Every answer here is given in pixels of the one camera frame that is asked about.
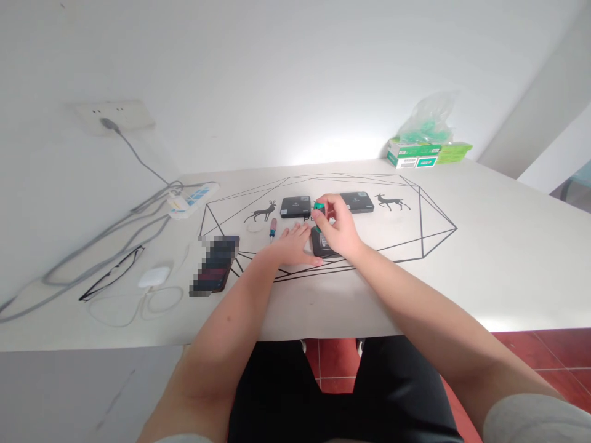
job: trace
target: hand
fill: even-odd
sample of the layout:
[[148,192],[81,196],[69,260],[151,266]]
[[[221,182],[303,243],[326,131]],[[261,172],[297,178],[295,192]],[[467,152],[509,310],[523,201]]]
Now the hand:
[[[343,197],[338,194],[324,194],[316,201],[324,205],[326,216],[315,209],[312,211],[314,221],[324,234],[331,249],[350,260],[361,251],[365,244],[359,238],[353,215],[347,209]],[[331,217],[336,220],[333,225],[328,221]]]
[[322,258],[304,252],[309,238],[310,225],[304,223],[300,226],[296,223],[291,230],[285,228],[279,240],[268,246],[268,249],[273,251],[282,265],[322,265]]

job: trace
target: deer graphic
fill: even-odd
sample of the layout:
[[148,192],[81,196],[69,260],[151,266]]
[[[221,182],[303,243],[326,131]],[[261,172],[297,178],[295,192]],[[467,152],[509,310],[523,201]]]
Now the deer graphic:
[[260,211],[254,211],[252,213],[252,215],[249,215],[248,217],[246,217],[246,219],[248,220],[251,217],[254,217],[254,221],[257,221],[257,215],[261,215],[261,214],[265,214],[265,221],[269,220],[269,215],[275,210],[275,206],[277,206],[275,204],[275,200],[271,201],[269,200],[269,203],[271,204],[267,209],[263,209]]
[[392,210],[392,208],[390,207],[390,205],[388,203],[396,203],[398,206],[400,206],[400,210],[402,210],[402,205],[406,206],[408,209],[410,209],[410,206],[408,206],[406,203],[402,203],[402,199],[384,199],[382,198],[384,194],[378,194],[376,197],[378,199],[378,201],[380,202],[380,206],[384,206],[384,203],[386,203],[386,206],[388,207],[388,209]]

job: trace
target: black glasses frame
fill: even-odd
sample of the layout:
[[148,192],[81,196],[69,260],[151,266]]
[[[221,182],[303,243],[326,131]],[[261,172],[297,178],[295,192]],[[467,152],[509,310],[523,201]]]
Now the black glasses frame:
[[[103,275],[94,285],[92,285],[90,287],[90,289],[88,291],[86,291],[84,293],[84,295],[82,297],[80,297],[78,299],[78,301],[89,301],[92,297],[94,297],[95,295],[97,295],[99,292],[101,292],[103,289],[109,287],[110,285],[112,285],[113,283],[115,283],[116,281],[118,281],[121,277],[123,277],[125,275],[125,273],[127,271],[129,271],[131,269],[131,267],[134,265],[135,261],[137,260],[137,257],[143,252],[143,250],[145,249],[144,246],[139,245],[137,248],[135,248],[132,252],[130,252],[129,254],[127,254],[125,257],[123,257],[121,259],[121,261],[119,263],[117,263],[114,267],[112,267],[109,272],[107,272],[105,275]],[[133,256],[134,260],[131,262],[131,264],[129,265],[129,267],[123,271],[121,273],[120,276],[118,276],[115,280],[113,280],[112,282],[110,282],[109,284],[106,284],[102,287],[99,287],[98,289],[96,289],[97,286],[100,285],[100,283],[105,280],[106,278],[111,276],[111,273],[120,268],[121,265],[129,258]]]

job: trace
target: person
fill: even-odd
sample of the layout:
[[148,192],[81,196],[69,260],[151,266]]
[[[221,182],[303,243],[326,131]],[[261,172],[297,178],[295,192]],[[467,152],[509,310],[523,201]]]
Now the person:
[[326,216],[312,215],[329,245],[404,335],[366,339],[352,394],[323,394],[299,341],[257,343],[278,267],[318,264],[304,253],[310,227],[296,223],[205,322],[138,443],[461,442],[440,375],[484,443],[591,441],[591,415],[453,301],[364,244],[339,195],[318,202]]

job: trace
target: tissue box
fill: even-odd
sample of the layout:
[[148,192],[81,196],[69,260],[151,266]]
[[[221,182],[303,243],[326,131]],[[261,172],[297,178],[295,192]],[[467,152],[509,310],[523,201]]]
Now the tissue box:
[[388,141],[388,152],[397,158],[434,156],[439,153],[441,145],[429,143],[400,143],[395,138]]
[[398,158],[391,152],[388,152],[388,160],[390,160],[390,163],[392,163],[396,169],[433,167],[435,166],[435,163],[437,163],[437,156]]
[[472,145],[465,142],[453,142],[450,145],[442,145],[437,163],[460,162],[471,149]]
[[429,143],[400,143],[393,138],[388,141],[388,160],[396,169],[432,167],[437,161],[441,145]]

